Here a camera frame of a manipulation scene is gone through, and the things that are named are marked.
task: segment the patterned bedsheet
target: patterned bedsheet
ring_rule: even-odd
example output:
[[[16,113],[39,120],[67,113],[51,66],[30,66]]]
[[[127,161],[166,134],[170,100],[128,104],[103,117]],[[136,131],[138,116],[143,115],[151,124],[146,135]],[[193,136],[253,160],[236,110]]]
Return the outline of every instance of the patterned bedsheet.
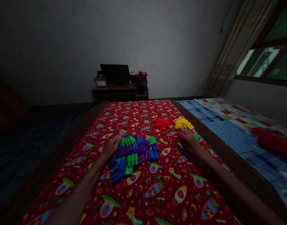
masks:
[[[183,155],[174,126],[155,129],[154,118],[173,120],[181,113],[168,100],[110,103],[74,147],[53,178],[20,220],[43,224],[82,179],[106,142],[117,134],[155,136],[159,160],[143,162],[112,184],[111,168],[103,170],[92,190],[80,224],[236,224],[233,213],[203,174]],[[200,145],[227,170],[209,145]]]
[[[287,159],[261,148],[250,134],[251,128],[261,127],[287,137],[287,124],[222,98],[179,102],[265,177],[287,208]]]

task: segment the wooden bed frame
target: wooden bed frame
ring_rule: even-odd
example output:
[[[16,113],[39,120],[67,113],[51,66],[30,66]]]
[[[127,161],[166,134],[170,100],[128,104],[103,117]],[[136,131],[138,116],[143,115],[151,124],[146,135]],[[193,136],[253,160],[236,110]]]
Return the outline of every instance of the wooden bed frame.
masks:
[[[180,103],[171,102],[195,126],[196,130],[234,174],[263,203],[287,223],[287,209],[274,187]],[[28,207],[38,197],[65,158],[107,105],[102,103],[91,108],[39,163],[35,170],[26,177],[19,188],[0,207],[0,224],[17,224],[19,222]],[[239,219],[252,216],[249,215],[249,210],[246,206],[236,204],[234,199],[228,198],[228,193],[222,193],[221,191],[220,193]]]

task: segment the hand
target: hand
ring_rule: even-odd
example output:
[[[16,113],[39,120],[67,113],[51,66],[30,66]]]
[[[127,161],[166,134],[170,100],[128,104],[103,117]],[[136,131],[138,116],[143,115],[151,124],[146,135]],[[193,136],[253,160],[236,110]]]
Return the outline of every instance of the hand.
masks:
[[[107,162],[116,152],[118,145],[121,141],[122,138],[126,136],[125,134],[123,135],[117,135],[111,140],[109,140],[104,147],[102,153],[100,154],[99,158],[102,158],[105,162]]]
[[[181,145],[185,150],[189,150],[194,156],[199,156],[201,154],[201,146],[196,140],[195,136],[193,133],[184,128],[180,128],[182,132],[177,133],[180,135],[182,138],[178,138]]]

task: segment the small box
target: small box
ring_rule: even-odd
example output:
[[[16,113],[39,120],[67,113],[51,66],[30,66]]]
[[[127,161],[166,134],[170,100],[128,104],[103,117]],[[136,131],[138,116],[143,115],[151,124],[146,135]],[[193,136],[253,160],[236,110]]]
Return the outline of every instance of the small box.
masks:
[[[95,77],[94,82],[98,87],[104,87],[107,86],[106,78],[104,77]]]

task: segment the person's left hand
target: person's left hand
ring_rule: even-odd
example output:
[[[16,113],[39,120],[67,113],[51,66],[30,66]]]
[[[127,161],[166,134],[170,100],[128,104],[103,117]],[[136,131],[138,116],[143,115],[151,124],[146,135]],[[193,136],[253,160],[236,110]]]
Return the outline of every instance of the person's left hand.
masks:
[[[126,136],[125,134],[123,135],[117,135],[111,140],[109,140],[104,147],[102,153],[100,154],[99,158],[102,158],[104,161],[108,161],[116,152],[119,143],[121,142],[121,139]]]

